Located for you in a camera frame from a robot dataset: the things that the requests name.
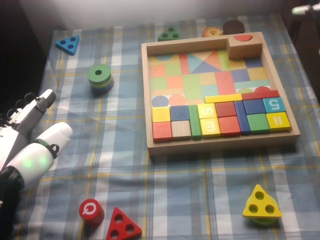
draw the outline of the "blue circle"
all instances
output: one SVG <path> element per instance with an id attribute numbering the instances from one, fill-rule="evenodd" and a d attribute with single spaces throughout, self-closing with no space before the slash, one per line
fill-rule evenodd
<path id="1" fill-rule="evenodd" d="M 169 99 L 165 96 L 156 96 L 154 99 L 152 99 L 152 106 L 154 108 L 157 107 L 166 107 L 169 105 Z"/>
<path id="2" fill-rule="evenodd" d="M 155 58 L 158 59 L 159 61 L 168 61 L 172 59 L 173 56 L 174 56 L 173 54 L 166 54 L 166 55 L 155 56 Z"/>

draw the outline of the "plaid tablecloth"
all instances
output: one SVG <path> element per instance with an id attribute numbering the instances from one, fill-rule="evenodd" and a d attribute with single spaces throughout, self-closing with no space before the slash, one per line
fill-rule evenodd
<path id="1" fill-rule="evenodd" d="M 156 41 L 170 24 L 194 38 L 228 19 L 53 33 L 41 92 L 51 88 L 57 99 L 34 135 L 66 122 L 73 136 L 51 171 L 22 193 L 15 239 L 104 240 L 114 207 L 142 228 L 142 239 L 320 239 L 319 105 L 279 15 L 238 19 L 246 32 L 263 32 L 301 131 L 297 144 L 149 158 L 141 44 Z M 54 46 L 75 34 L 75 56 Z M 86 78 L 94 64 L 111 66 L 115 80 L 102 97 L 93 96 Z M 256 184 L 283 213 L 273 227 L 242 217 Z M 95 231 L 84 227 L 78 213 L 87 198 L 105 210 Z"/>

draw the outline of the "yellow triangle block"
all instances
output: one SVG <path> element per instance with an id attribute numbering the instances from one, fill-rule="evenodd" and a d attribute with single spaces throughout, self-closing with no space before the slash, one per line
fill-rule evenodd
<path id="1" fill-rule="evenodd" d="M 242 214 L 249 218 L 281 218 L 282 216 L 277 204 L 259 184 L 255 186 Z"/>

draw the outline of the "wooden puzzle box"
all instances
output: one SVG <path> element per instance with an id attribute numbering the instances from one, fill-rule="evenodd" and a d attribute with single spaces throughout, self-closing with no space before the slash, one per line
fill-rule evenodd
<path id="1" fill-rule="evenodd" d="M 261 32 L 141 47 L 150 156 L 296 142 L 300 132 Z"/>

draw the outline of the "wooden frame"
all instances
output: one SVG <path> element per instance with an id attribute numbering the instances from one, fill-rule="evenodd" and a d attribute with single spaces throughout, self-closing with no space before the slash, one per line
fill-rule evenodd
<path id="1" fill-rule="evenodd" d="M 150 42 L 143 43 L 141 45 L 146 141 L 150 156 L 159 154 L 213 151 L 222 149 L 243 149 L 252 147 L 272 146 L 279 144 L 294 144 L 297 141 L 297 138 L 300 135 L 300 131 L 295 120 L 294 114 L 292 112 L 292 109 L 289 105 L 284 88 L 279 79 L 276 67 L 268 50 L 265 39 L 261 32 L 245 33 L 245 35 L 247 34 L 251 34 L 253 36 L 253 38 L 248 42 L 234 43 L 234 35 L 223 35 L 174 41 Z M 292 130 L 289 132 L 279 132 L 261 135 L 154 143 L 152 131 L 152 106 L 150 96 L 148 57 L 160 54 L 178 54 L 217 49 L 227 49 L 228 56 L 230 54 L 230 51 L 232 51 L 232 57 L 229 56 L 229 58 L 247 57 L 243 56 L 243 54 L 248 53 L 250 49 L 252 49 L 252 52 L 255 52 L 253 55 L 261 56 L 261 61 L 265 69 L 266 75 L 269 79 L 270 87 L 272 90 L 278 90 L 280 96 L 282 97 Z"/>

